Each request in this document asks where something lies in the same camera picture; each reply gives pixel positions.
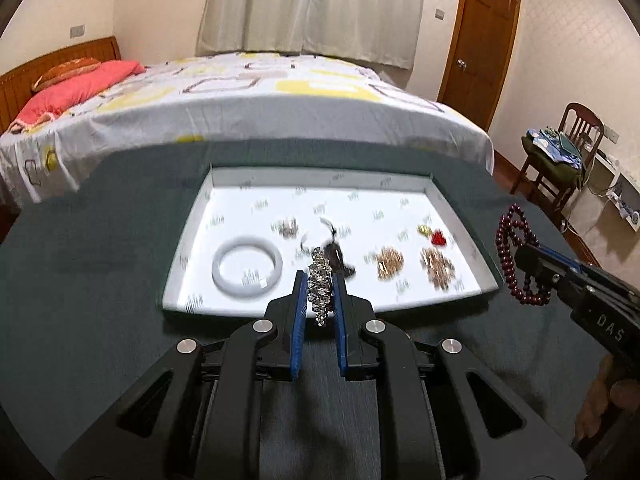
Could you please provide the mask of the right hand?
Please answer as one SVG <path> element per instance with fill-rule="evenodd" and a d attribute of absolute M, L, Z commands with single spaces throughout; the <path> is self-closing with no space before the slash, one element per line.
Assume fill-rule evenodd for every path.
<path fill-rule="evenodd" d="M 638 410 L 639 374 L 616 360 L 612 354 L 606 354 L 576 416 L 573 446 L 598 433 L 604 413 L 610 406 L 628 413 Z"/>

